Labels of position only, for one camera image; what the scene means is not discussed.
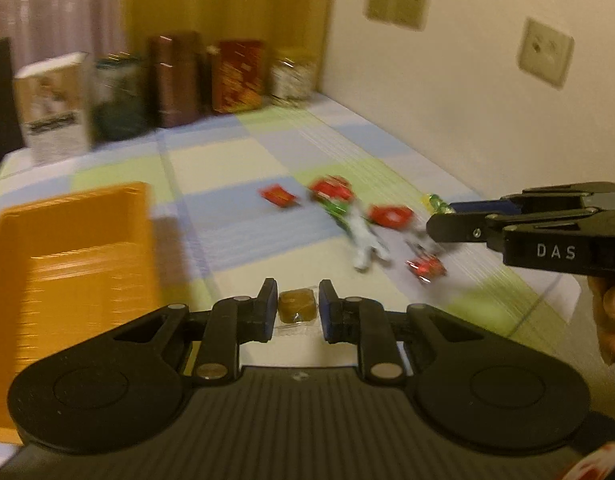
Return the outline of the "person's right hand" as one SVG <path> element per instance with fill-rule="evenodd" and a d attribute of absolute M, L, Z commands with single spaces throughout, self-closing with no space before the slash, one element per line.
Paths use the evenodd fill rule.
<path fill-rule="evenodd" d="M 587 279 L 593 295 L 593 317 L 603 362 L 615 364 L 615 283 L 605 278 Z"/>

